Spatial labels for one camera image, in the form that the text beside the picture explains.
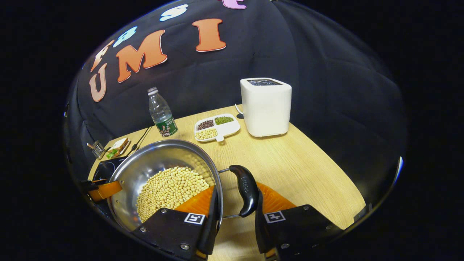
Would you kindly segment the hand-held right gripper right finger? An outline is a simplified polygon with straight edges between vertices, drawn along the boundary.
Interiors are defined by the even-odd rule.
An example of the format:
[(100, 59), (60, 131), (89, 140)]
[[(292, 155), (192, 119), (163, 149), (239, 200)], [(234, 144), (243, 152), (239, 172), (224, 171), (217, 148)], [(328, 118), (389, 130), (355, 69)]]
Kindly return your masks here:
[(255, 233), (266, 261), (315, 261), (343, 233), (311, 205), (297, 206), (263, 183), (257, 187)]

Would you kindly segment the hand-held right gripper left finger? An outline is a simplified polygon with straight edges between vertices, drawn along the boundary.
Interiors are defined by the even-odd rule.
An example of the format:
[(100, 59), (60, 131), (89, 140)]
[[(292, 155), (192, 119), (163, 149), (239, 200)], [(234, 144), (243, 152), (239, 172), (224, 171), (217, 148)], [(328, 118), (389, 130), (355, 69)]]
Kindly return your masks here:
[(212, 186), (174, 210), (157, 210), (131, 236), (166, 261), (206, 261), (214, 249), (221, 203)]

